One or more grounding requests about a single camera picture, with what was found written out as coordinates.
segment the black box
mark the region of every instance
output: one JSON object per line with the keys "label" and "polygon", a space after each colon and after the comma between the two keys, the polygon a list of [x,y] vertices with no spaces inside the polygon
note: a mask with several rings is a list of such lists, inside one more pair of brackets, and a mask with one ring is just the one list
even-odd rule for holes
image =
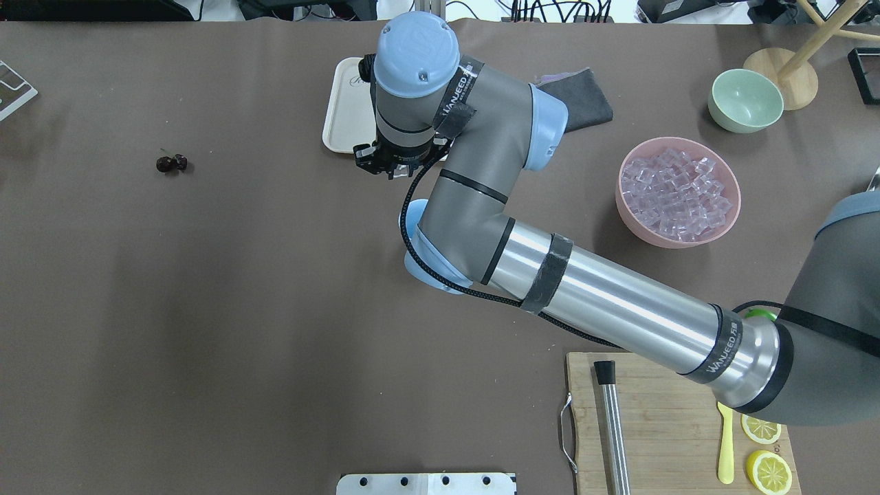
{"label": "black box", "polygon": [[709,0],[639,0],[639,9],[650,22],[666,22],[717,5]]}

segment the gray cloth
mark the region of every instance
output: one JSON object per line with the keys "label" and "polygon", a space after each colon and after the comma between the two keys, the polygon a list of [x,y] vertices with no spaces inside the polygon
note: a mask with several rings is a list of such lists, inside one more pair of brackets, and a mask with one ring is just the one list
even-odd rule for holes
{"label": "gray cloth", "polygon": [[614,112],[588,67],[580,72],[542,76],[538,88],[568,107],[566,132],[609,122]]}

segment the white tray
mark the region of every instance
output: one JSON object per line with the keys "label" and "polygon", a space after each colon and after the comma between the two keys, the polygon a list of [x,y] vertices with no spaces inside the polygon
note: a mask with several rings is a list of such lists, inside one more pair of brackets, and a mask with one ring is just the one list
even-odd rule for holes
{"label": "white tray", "polygon": [[336,495],[517,495],[517,475],[419,473],[346,475]]}
{"label": "white tray", "polygon": [[2,85],[0,86],[0,121],[37,95],[37,90],[2,60],[0,60],[0,85]]}
{"label": "white tray", "polygon": [[333,76],[321,139],[324,146],[337,153],[353,153],[355,145],[376,139],[370,83],[364,82],[357,71],[360,61],[359,56],[343,59]]}

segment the black tape band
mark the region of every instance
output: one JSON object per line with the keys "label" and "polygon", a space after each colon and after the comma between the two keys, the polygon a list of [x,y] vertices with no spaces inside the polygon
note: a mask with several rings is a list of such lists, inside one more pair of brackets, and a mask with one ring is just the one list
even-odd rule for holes
{"label": "black tape band", "polygon": [[743,321],[739,315],[714,304],[710,306],[718,314],[715,345],[696,369],[690,373],[681,373],[682,376],[697,383],[709,383],[721,376],[721,373],[730,366],[733,357],[737,355],[740,343],[743,342]]}
{"label": "black tape band", "polygon": [[440,176],[444,177],[446,179],[449,179],[450,181],[458,182],[462,186],[467,186],[468,188],[471,188],[479,193],[482,193],[486,196],[489,196],[492,199],[495,199],[496,201],[500,201],[503,204],[507,204],[507,196],[490,188],[489,186],[486,186],[484,184],[480,184],[479,182],[475,181],[474,179],[471,179],[469,177],[465,177],[462,174],[456,174],[455,172],[446,170],[445,168],[440,171]]}
{"label": "black tape band", "polygon": [[875,358],[880,358],[880,338],[856,330],[843,323],[837,323],[818,314],[809,313],[791,306],[783,306],[779,312],[779,318],[791,321],[805,329],[818,332],[838,342],[854,347],[859,351],[870,354]]}
{"label": "black tape band", "polygon": [[385,116],[382,115],[382,112],[377,112],[377,114],[379,115],[379,118],[382,119],[382,122],[385,123],[385,125],[387,125],[388,127],[392,128],[392,129],[394,129],[394,130],[396,130],[396,131],[398,131],[398,132],[402,132],[403,134],[421,134],[422,132],[424,132],[424,131],[430,129],[430,126],[426,127],[425,129],[421,129],[421,130],[406,130],[406,129],[401,129],[401,128],[395,126],[394,124],[388,122],[388,121],[385,119]]}
{"label": "black tape band", "polygon": [[775,325],[776,332],[779,334],[779,357],[776,359],[776,367],[773,369],[773,374],[770,375],[770,381],[758,396],[748,403],[734,408],[743,414],[752,414],[770,405],[782,387],[785,386],[788,375],[791,373],[791,365],[795,362],[795,344],[791,340],[791,334],[785,325],[780,323],[775,323]]}
{"label": "black tape band", "polygon": [[525,294],[521,309],[532,314],[538,314],[548,304],[550,299],[556,294],[562,276],[565,275],[565,269],[568,267],[568,259],[571,257],[571,249],[575,243],[571,239],[553,234],[550,237],[550,250],[544,256],[544,261],[538,268],[538,275],[535,276],[534,282],[529,292]]}
{"label": "black tape band", "polygon": [[477,113],[476,108],[466,102],[482,68],[483,62],[468,55],[461,57],[431,124],[440,136],[455,139]]}
{"label": "black tape band", "polygon": [[513,225],[517,221],[513,218],[507,219],[507,225],[504,227],[504,233],[501,235],[501,240],[498,241],[498,246],[495,248],[495,253],[492,255],[492,261],[489,262],[489,266],[486,268],[486,274],[483,275],[483,279],[480,281],[483,285],[488,285],[489,280],[492,280],[492,274],[495,273],[495,268],[498,266],[498,260],[501,259],[501,255],[504,254],[504,247],[507,246],[507,240],[510,239],[510,233],[513,232]]}

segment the yellow spoon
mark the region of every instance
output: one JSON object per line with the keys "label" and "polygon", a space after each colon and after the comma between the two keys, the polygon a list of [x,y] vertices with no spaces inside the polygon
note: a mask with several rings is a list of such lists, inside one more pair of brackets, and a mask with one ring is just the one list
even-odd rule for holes
{"label": "yellow spoon", "polygon": [[718,411],[724,418],[721,434],[721,452],[718,453],[718,481],[733,483],[733,410],[722,403]]}

